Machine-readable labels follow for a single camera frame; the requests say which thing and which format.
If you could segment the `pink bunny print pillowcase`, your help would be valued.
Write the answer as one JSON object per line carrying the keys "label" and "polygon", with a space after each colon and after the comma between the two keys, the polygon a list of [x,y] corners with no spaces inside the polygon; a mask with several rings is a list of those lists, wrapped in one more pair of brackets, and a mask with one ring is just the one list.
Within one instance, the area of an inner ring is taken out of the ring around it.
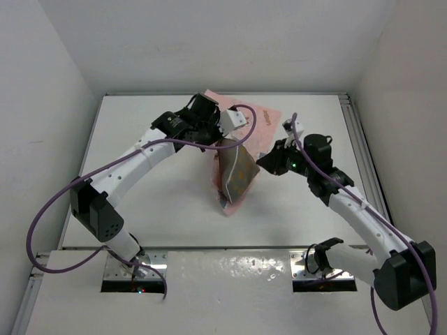
{"label": "pink bunny print pillowcase", "polygon": [[[256,161],[263,154],[267,152],[267,150],[271,147],[271,144],[274,142],[274,134],[276,133],[278,125],[281,123],[282,113],[279,110],[275,110],[268,107],[263,107],[261,105],[248,103],[242,101],[240,99],[231,98],[230,96],[221,95],[215,93],[213,91],[207,90],[205,95],[215,100],[220,109],[227,110],[228,108],[234,105],[248,105],[250,108],[242,108],[241,112],[247,120],[247,125],[229,133],[219,144],[223,146],[228,146],[230,144],[234,144],[240,141],[242,138],[247,136],[248,132],[251,129],[251,123],[253,121],[253,113],[256,114],[256,125],[253,133],[249,136],[249,138],[242,144],[248,150],[248,152],[252,155],[254,160]],[[244,198],[247,192],[243,195],[242,199],[235,204],[226,203],[223,196],[217,190],[217,152],[214,155],[214,165],[212,172],[212,185],[214,192],[216,193],[216,198],[221,207],[223,213],[226,216],[230,216],[234,214],[241,206],[244,201]]]}

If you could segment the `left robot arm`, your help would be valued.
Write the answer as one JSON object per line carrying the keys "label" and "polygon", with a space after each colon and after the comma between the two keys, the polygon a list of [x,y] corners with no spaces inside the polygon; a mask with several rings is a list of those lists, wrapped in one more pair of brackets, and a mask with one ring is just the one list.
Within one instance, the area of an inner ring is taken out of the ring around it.
{"label": "left robot arm", "polygon": [[152,168],[178,152],[185,142],[214,144],[222,136],[219,120],[218,103],[205,94],[195,94],[178,112],[164,112],[118,164],[72,187],[72,215],[121,259],[136,261],[142,248],[124,228],[117,205]]}

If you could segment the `grey pillow with orange flowers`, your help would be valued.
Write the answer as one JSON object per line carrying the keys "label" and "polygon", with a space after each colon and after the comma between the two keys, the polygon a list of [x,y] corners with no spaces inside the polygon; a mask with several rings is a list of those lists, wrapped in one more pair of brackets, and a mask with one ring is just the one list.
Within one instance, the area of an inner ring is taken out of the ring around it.
{"label": "grey pillow with orange flowers", "polygon": [[244,145],[217,151],[217,190],[226,203],[235,204],[260,172]]}

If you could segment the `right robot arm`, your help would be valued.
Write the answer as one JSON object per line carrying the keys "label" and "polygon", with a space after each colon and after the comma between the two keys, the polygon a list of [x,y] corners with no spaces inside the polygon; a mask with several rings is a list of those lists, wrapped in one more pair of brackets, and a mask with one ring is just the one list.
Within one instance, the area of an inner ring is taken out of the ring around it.
{"label": "right robot arm", "polygon": [[305,256],[306,271],[347,271],[374,288],[380,300],[394,311],[433,293],[437,288],[434,248],[389,227],[353,180],[335,167],[331,142],[330,136],[320,134],[306,136],[303,144],[278,140],[271,152],[256,161],[273,175],[294,172],[306,177],[310,191],[340,215],[371,251],[363,253],[333,237],[313,245],[314,251]]}

